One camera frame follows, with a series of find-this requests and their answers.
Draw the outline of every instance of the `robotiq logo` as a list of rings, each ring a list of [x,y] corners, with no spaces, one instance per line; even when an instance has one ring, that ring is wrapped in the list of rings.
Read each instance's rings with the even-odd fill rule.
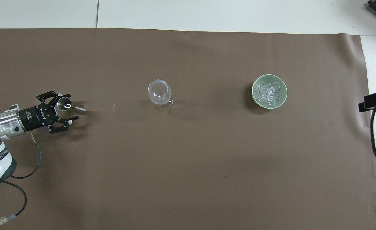
[[[44,120],[46,120],[46,118],[45,118],[45,114],[43,113],[43,109],[41,108],[41,114],[42,114],[42,119],[44,119]]]

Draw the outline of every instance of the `metal jigger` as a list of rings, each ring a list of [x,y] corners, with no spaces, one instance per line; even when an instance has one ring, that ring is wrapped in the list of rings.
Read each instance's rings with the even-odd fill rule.
[[[86,108],[83,105],[73,105],[71,103],[70,98],[68,97],[63,97],[58,100],[57,103],[58,109],[61,111],[67,111],[68,109],[74,109],[79,115],[84,115],[86,114]]]

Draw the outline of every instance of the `bowl rim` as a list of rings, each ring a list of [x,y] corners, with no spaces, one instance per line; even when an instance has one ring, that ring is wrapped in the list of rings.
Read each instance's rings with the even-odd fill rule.
[[[286,96],[284,97],[284,101],[283,101],[279,106],[276,106],[276,107],[273,107],[273,108],[268,108],[268,107],[265,107],[265,106],[261,105],[260,103],[258,103],[258,102],[256,101],[255,97],[253,96],[253,87],[255,87],[255,83],[256,83],[261,77],[264,77],[264,76],[267,76],[267,75],[277,77],[277,78],[283,83],[284,87],[286,88]],[[287,86],[286,86],[286,83],[284,83],[284,81],[283,81],[280,77],[278,77],[278,76],[276,76],[276,75],[274,75],[274,74],[264,74],[264,75],[258,77],[258,78],[253,82],[253,84],[252,84],[252,88],[251,88],[251,95],[252,95],[253,101],[254,101],[258,106],[260,106],[260,107],[262,107],[262,108],[265,108],[265,109],[277,109],[277,108],[279,108],[280,106],[282,106],[282,105],[284,104],[284,102],[286,102],[286,100],[287,100]]]

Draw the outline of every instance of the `white tabletop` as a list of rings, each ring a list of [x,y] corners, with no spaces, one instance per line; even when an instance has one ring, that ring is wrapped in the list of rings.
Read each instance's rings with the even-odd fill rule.
[[[110,27],[362,35],[369,92],[375,93],[376,16],[365,4],[365,0],[0,0],[0,28]]]

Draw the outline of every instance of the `glass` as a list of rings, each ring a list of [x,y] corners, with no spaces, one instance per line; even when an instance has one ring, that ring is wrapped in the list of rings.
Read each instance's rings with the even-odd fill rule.
[[[171,88],[163,80],[153,80],[148,85],[148,95],[154,105],[161,110],[169,109],[172,105]]]

